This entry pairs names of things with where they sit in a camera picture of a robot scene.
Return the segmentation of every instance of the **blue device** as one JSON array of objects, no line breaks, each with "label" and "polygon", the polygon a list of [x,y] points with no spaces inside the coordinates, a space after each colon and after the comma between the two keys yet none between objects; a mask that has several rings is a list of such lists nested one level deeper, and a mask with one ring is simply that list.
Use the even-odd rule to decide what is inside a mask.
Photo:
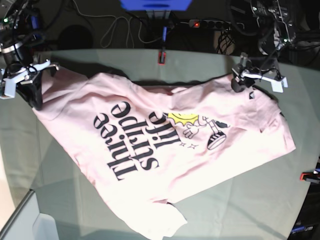
[{"label": "blue device", "polygon": [[192,0],[120,0],[129,11],[186,11]]}]

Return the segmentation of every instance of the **cartoon character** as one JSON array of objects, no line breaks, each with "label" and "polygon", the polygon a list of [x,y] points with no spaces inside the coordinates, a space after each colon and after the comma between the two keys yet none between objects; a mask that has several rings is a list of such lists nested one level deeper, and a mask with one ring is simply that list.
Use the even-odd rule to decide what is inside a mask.
[{"label": "cartoon character", "polygon": [[209,126],[213,131],[213,134],[210,136],[210,139],[207,144],[209,150],[213,150],[221,145],[227,138],[227,136],[218,129],[219,128],[228,128],[229,126],[225,123],[209,119],[205,116],[199,116],[197,114],[176,114],[169,113],[168,118],[174,120],[174,123],[182,123],[183,126],[186,126],[187,129],[183,131],[184,136],[187,139],[192,139],[195,135],[198,134],[200,129]]}]

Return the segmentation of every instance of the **pink t-shirt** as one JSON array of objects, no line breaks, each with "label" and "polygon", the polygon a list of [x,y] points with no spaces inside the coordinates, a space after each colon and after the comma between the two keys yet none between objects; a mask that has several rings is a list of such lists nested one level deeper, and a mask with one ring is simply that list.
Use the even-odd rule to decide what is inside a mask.
[{"label": "pink t-shirt", "polygon": [[192,87],[141,87],[66,69],[42,79],[39,120],[110,209],[151,240],[186,224],[172,205],[290,153],[277,103],[231,76]]}]

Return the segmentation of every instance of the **yellow sun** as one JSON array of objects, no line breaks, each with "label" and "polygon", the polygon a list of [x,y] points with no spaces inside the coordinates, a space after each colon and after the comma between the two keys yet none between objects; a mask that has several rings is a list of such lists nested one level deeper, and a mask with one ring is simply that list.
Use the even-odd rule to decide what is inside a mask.
[{"label": "yellow sun", "polygon": [[195,124],[195,121],[198,120],[198,114],[178,114],[178,113],[169,113],[168,118],[173,119],[174,123],[182,123],[186,125],[187,123]]}]

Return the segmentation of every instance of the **table surface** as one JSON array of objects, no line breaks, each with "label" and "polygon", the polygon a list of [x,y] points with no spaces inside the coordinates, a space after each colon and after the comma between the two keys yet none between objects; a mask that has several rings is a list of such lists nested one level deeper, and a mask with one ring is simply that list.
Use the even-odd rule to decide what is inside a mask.
[{"label": "table surface", "polygon": [[[125,74],[134,82],[207,81],[231,72],[238,57],[168,51],[165,65],[150,49],[88,49],[43,53],[62,66],[91,77]],[[188,220],[175,240],[285,240],[309,188],[300,174],[315,168],[320,153],[320,72],[281,64],[288,78],[279,101],[296,150],[176,204]],[[29,188],[40,211],[56,220],[60,240],[143,239],[103,203],[63,148],[20,98],[0,101],[0,146],[17,205]]]}]

